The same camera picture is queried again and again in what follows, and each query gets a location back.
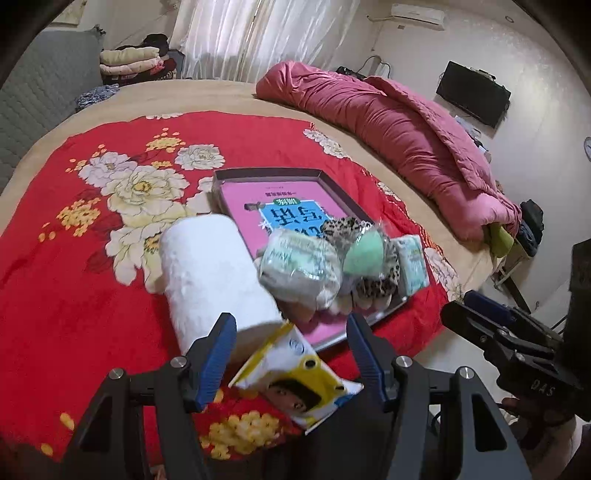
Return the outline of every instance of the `stack of clothes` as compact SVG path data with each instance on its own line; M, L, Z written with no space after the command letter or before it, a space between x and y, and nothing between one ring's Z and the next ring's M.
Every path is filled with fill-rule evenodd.
M176 78L177 64L168 56L168 37L148 35L140 45L123 45L100 53L104 85L120 86Z
M530 257L538 252L544 231L544 211L533 200L521 203L522 220L517 234L517 241Z

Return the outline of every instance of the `pink comforter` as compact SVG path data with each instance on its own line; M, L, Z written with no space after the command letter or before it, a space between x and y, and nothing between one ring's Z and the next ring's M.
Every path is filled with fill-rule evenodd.
M464 129L438 104L380 77L365 81L303 63L278 63L256 84L263 100L293 105L340 125L373 148L437 203L463 240L483 239L499 222L515 236L519 207L496 188L491 170Z

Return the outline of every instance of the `red floral bedspread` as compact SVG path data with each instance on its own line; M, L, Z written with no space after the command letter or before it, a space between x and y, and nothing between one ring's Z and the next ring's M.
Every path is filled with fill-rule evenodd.
M106 124L52 153L0 238L0 435L59 458L111 368L136 374L178 355L159 294L161 233L207 211L214 169L276 166L321 168L391 235L421 235L431 286L376 328L399 353L419 352L439 331L457 276L395 193L313 125L220 112ZM345 345L323 356L356 377ZM147 410L153 463L160 454ZM264 399L227 388L196 425L220 459L299 433Z

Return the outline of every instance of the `towel roll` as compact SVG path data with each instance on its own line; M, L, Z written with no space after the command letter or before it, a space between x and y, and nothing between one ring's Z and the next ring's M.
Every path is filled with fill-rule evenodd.
M209 334L224 312L234 316L238 327L233 361L246 360L283 324L231 218L201 215L175 223L160 239L160 256L183 354Z

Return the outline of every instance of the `leopard print cloth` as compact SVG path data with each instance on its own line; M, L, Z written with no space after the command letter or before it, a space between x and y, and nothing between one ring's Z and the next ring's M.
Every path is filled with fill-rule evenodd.
M345 217L325 221L320 227L325 240L336 248L337 252L347 249L353 234L362 232L372 226L371 222ZM360 296L379 299L393 295L398 290L400 280L400 264L398 253L393 242L388 242L384 252L384 262L390 267L388 274L381 280L362 278L355 288Z

